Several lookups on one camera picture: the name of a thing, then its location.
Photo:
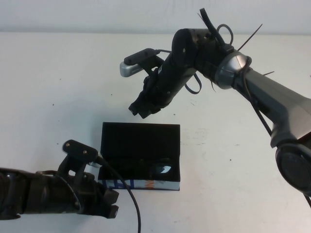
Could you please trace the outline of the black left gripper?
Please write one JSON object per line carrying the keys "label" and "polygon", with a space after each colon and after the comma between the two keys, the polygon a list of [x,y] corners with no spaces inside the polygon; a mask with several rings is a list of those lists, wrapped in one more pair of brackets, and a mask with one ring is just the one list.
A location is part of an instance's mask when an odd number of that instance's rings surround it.
{"label": "black left gripper", "polygon": [[119,207],[114,205],[119,197],[119,193],[112,189],[100,192],[95,176],[90,173],[84,173],[79,184],[74,184],[74,177],[71,175],[57,175],[69,191],[69,200],[65,206],[58,210],[58,214],[80,214],[88,216],[101,216],[107,219],[116,218]]}

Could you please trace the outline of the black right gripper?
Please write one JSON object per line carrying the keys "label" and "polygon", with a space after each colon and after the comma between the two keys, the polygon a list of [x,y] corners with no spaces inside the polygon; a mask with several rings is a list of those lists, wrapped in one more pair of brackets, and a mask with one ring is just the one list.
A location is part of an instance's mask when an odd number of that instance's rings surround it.
{"label": "black right gripper", "polygon": [[188,67],[162,65],[155,76],[147,79],[138,98],[128,109],[133,115],[139,114],[142,119],[156,114],[172,102],[188,80]]}

